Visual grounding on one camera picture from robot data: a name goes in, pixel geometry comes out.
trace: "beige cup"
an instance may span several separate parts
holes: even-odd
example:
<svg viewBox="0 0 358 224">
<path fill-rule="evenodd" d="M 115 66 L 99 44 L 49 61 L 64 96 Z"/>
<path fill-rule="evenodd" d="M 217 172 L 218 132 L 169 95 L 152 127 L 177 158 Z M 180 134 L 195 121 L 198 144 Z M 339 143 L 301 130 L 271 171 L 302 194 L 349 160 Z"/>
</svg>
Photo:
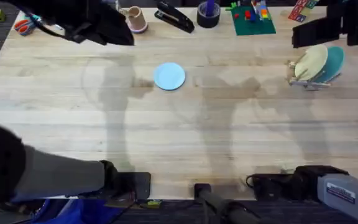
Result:
<svg viewBox="0 0 358 224">
<path fill-rule="evenodd" d="M 147 29 L 147 22 L 144 19 L 142 10 L 137 6 L 132 6 L 127 11 L 129 28 L 133 33 L 142 33 Z"/>
</svg>

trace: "beige plate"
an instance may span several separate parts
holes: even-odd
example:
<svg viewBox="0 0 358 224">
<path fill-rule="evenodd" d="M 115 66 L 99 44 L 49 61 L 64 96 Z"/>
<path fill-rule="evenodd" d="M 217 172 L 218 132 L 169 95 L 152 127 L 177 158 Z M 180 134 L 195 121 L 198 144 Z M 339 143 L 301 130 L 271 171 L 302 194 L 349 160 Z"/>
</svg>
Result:
<svg viewBox="0 0 358 224">
<path fill-rule="evenodd" d="M 328 50 L 325 45 L 316 45 L 306 50 L 305 56 L 295 66 L 295 76 L 298 78 L 303 71 L 307 72 L 299 77 L 299 80 L 306 81 L 316 76 L 323 69 L 328 58 Z"/>
</svg>

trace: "tape roll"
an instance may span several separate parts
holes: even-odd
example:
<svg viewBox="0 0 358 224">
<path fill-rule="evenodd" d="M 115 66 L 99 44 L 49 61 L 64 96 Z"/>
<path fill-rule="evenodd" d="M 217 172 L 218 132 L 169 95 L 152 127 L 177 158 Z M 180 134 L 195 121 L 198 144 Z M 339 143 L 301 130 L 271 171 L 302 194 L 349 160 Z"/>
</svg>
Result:
<svg viewBox="0 0 358 224">
<path fill-rule="evenodd" d="M 206 2 L 202 2 L 198 5 L 197 9 L 197 23 L 204 28 L 215 27 L 219 22 L 221 15 L 221 7 L 219 4 L 214 3 L 214 10 L 212 16 L 206 16 Z"/>
</svg>

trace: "scissors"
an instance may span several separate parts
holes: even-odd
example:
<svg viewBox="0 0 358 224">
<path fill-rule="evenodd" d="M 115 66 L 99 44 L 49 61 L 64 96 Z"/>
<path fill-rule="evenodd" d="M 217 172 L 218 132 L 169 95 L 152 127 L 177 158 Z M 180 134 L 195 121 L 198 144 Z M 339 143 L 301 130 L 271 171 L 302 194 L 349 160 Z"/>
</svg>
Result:
<svg viewBox="0 0 358 224">
<path fill-rule="evenodd" d="M 30 19 L 23 19 L 15 23 L 15 30 L 23 36 L 27 36 L 35 29 L 35 24 Z"/>
</svg>

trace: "red lego brick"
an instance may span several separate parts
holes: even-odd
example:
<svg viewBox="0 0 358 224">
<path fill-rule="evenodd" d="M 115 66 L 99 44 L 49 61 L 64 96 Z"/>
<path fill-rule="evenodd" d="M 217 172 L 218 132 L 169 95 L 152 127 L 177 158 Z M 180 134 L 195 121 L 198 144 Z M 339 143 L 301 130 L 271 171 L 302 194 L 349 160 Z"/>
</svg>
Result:
<svg viewBox="0 0 358 224">
<path fill-rule="evenodd" d="M 247 19 L 251 18 L 251 13 L 249 11 L 246 11 L 246 18 Z"/>
</svg>

